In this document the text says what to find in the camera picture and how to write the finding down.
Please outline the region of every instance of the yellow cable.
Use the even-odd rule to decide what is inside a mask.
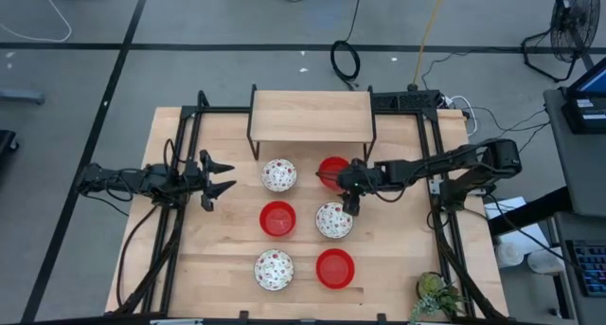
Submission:
[[[429,32],[431,31],[432,26],[434,25],[434,21],[436,20],[437,11],[439,10],[439,6],[441,4],[442,4],[442,0],[436,0],[436,5],[434,6],[434,9],[432,10],[432,16],[429,19],[429,23],[427,24],[427,27],[425,28],[425,35],[423,36],[423,41],[420,43],[419,58],[417,59],[417,68],[415,69],[415,78],[413,79],[414,84],[417,84],[417,77],[419,76],[419,72],[420,72],[420,64],[422,63],[422,60],[423,60],[423,49],[425,48],[425,44],[427,43],[427,40],[429,39]]]

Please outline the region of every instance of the fan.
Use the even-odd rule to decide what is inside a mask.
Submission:
[[[524,63],[539,73],[551,78],[555,82],[565,81],[570,78],[575,63],[581,58],[594,41],[597,24],[599,22],[599,0],[556,0],[551,14],[551,26],[548,31],[527,37],[522,42]],[[541,68],[530,63],[528,53],[536,53],[526,46],[531,40],[540,38],[533,47],[550,35],[551,50],[556,59],[570,63],[568,74],[563,79],[558,79]]]

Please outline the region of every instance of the wooden table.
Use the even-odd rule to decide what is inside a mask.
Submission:
[[[180,108],[156,109],[144,164],[162,162],[163,145],[167,138],[174,137],[179,113]],[[438,115],[445,151],[468,141],[460,111],[440,110]],[[386,313],[389,320],[408,319],[417,301],[418,276],[439,271],[434,233],[425,224],[430,209],[425,182],[421,180],[407,189],[394,204],[375,196],[364,197],[351,233],[342,240],[328,240],[316,229],[314,215],[318,207],[338,201],[338,197],[322,186],[314,172],[330,155],[361,157],[359,144],[272,142],[264,145],[259,161],[255,161],[246,139],[247,118],[246,114],[203,115],[199,150],[207,149],[214,160],[236,167],[213,180],[236,179],[238,184],[221,196],[214,212],[202,210],[199,196],[192,196],[169,316],[234,318],[240,310],[248,310],[251,318],[375,320],[378,313]],[[378,138],[371,161],[421,158],[415,117],[377,116],[376,124]],[[429,125],[426,129],[433,144]],[[270,192],[260,181],[263,165],[278,157],[291,160],[298,172],[295,186],[282,193]],[[297,215],[294,233],[283,239],[266,236],[258,225],[262,207],[276,199],[290,203]],[[468,197],[466,207],[483,211],[476,197]],[[135,197],[125,238],[150,208],[149,199]],[[158,216],[156,212],[139,228],[128,248],[124,298],[149,268]],[[495,308],[507,314],[487,223],[463,212],[458,220],[472,278]],[[356,263],[353,282],[338,291],[323,287],[314,273],[317,256],[332,247],[345,249]],[[294,280],[279,292],[263,290],[253,277],[255,259],[270,248],[284,250],[294,260]],[[160,277],[153,310],[158,309],[163,282]],[[115,288],[116,279],[107,310],[116,308]]]

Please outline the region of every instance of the red bowl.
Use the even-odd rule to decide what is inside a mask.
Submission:
[[[330,289],[341,289],[353,280],[355,264],[345,250],[333,248],[320,254],[315,263],[315,274]]]
[[[334,191],[342,191],[336,182],[337,174],[348,166],[349,163],[341,157],[326,158],[320,164],[320,168],[318,168],[320,180],[327,188]]]
[[[258,221],[267,235],[284,236],[293,230],[296,216],[291,205],[274,201],[263,207]]]

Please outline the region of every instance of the monitor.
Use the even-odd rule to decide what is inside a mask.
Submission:
[[[606,96],[606,58],[594,65],[594,67],[573,83],[569,88],[569,92],[573,95],[581,93],[582,95]]]

